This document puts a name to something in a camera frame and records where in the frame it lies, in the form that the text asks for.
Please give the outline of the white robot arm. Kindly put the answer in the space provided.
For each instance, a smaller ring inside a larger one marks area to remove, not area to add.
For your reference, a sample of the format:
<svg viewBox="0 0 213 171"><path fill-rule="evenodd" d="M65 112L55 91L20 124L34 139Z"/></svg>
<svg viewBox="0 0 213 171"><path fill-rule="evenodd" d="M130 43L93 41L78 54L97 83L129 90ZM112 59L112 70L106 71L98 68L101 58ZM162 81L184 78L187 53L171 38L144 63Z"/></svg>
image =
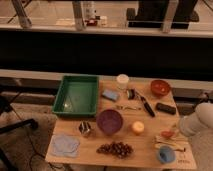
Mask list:
<svg viewBox="0 0 213 171"><path fill-rule="evenodd" d="M213 129L213 104L198 104L192 114L179 120L178 128L187 137L193 136L204 129Z"/></svg>

